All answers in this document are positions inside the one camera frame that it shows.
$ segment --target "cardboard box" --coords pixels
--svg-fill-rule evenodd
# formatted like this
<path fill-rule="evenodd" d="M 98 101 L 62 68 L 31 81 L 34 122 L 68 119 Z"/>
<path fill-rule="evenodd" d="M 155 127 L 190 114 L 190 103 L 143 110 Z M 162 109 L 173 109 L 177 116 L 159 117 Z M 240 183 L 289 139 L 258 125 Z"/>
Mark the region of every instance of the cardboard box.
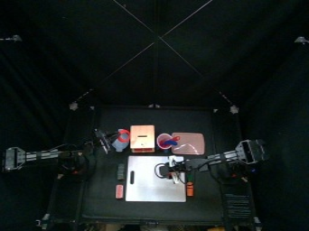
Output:
<path fill-rule="evenodd" d="M 155 126 L 133 125 L 130 127 L 131 152 L 155 152 Z"/>

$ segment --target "black cable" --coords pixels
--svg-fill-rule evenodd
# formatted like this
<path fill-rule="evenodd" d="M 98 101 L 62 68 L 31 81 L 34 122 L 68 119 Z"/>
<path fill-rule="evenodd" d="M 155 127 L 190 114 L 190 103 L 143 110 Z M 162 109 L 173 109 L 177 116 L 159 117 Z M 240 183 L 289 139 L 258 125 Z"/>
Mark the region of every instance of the black cable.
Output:
<path fill-rule="evenodd" d="M 63 143 L 63 144 L 60 144 L 59 146 L 56 146 L 56 147 L 54 147 L 54 148 L 51 148 L 51 149 L 48 149 L 48 150 L 43 151 L 42 153 L 51 152 L 52 150 L 55 150 L 56 148 L 60 148 L 60 147 L 63 147 L 63 146 L 74 146 L 75 148 L 78 148 L 78 146 L 76 146 L 75 144 L 71 144 L 71 143 Z"/>
<path fill-rule="evenodd" d="M 155 167 L 154 167 L 154 174 L 155 174 L 155 176 L 157 176 L 158 178 L 163 179 L 165 177 L 163 177 L 163 176 L 159 176 L 158 173 L 157 173 L 157 167 L 158 167 L 159 165 L 163 165 L 163 166 L 165 166 L 165 164 L 163 164 L 162 162 L 158 163 L 158 164 L 155 165 Z"/>

